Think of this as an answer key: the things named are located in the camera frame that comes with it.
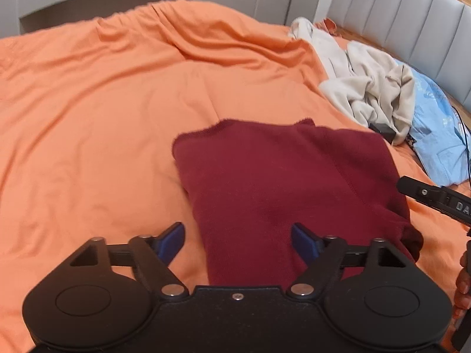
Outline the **person's right hand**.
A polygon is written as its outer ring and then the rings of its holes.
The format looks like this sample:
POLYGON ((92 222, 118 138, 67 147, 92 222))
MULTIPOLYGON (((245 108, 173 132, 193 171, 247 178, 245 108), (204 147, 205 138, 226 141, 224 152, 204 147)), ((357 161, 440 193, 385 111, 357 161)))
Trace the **person's right hand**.
POLYGON ((468 253, 464 252, 460 259, 462 267, 456 279, 456 291, 453 299, 453 318, 459 319, 470 309, 470 274, 467 272, 467 256, 468 253))

